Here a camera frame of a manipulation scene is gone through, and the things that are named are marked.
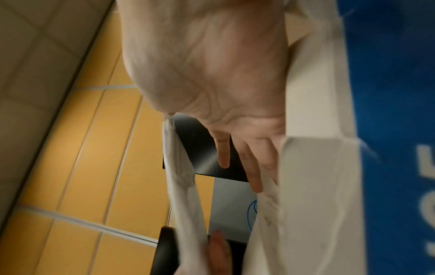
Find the hand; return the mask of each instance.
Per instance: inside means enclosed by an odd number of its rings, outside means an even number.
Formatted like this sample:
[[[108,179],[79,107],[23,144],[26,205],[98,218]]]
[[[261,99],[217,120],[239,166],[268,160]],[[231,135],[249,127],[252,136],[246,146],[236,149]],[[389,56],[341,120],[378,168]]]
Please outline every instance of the hand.
[[[211,235],[207,246],[207,259],[211,275],[232,275],[231,249],[219,231]],[[178,268],[175,275],[189,274],[185,274],[182,268]]]
[[[287,40],[282,0],[118,0],[126,69],[163,113],[198,119],[220,166],[230,135],[249,183],[277,182],[285,133]]]

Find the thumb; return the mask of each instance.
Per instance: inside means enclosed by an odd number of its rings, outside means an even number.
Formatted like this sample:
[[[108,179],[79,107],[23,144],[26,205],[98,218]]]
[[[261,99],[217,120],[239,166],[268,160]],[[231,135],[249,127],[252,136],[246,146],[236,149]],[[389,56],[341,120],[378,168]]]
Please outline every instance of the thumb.
[[[220,231],[212,234],[207,256],[212,275],[232,275],[231,249]]]

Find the black object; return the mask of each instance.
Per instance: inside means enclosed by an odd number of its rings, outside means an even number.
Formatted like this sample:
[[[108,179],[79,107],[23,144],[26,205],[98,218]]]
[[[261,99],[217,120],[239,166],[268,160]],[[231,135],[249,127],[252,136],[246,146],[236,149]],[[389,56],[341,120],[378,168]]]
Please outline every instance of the black object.
[[[232,141],[230,144],[230,167],[222,169],[218,163],[214,140],[198,120],[182,114],[176,114],[171,119],[196,174],[248,182],[239,154]]]
[[[228,243],[232,254],[233,275],[240,275],[246,244],[231,240],[228,240]],[[178,248],[174,229],[162,227],[150,275],[174,275],[178,266]]]

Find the yellow tile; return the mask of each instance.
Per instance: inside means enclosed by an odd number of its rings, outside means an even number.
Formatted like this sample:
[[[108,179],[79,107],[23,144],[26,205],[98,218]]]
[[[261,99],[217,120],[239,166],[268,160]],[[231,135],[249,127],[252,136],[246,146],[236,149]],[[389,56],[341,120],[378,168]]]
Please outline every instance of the yellow tile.
[[[106,225],[159,238],[169,211],[161,133],[162,115],[143,101]]]
[[[102,90],[69,95],[27,181],[21,204],[57,210],[102,95]]]
[[[208,232],[210,213],[212,211],[214,177],[196,175],[195,183],[196,187],[198,188],[199,199],[201,200],[201,207],[203,208],[205,228]]]
[[[75,87],[107,85],[120,54],[121,21],[119,13],[110,13],[86,58]]]
[[[16,212],[0,239],[0,273],[33,275],[52,219]]]
[[[102,223],[141,101],[133,89],[106,90],[59,212]]]
[[[116,63],[115,70],[113,71],[112,77],[110,78],[109,85],[132,85],[133,81],[130,79],[125,65],[124,58],[121,56]]]
[[[87,275],[100,232],[55,221],[35,275]]]
[[[91,275],[149,274],[155,248],[103,234]]]

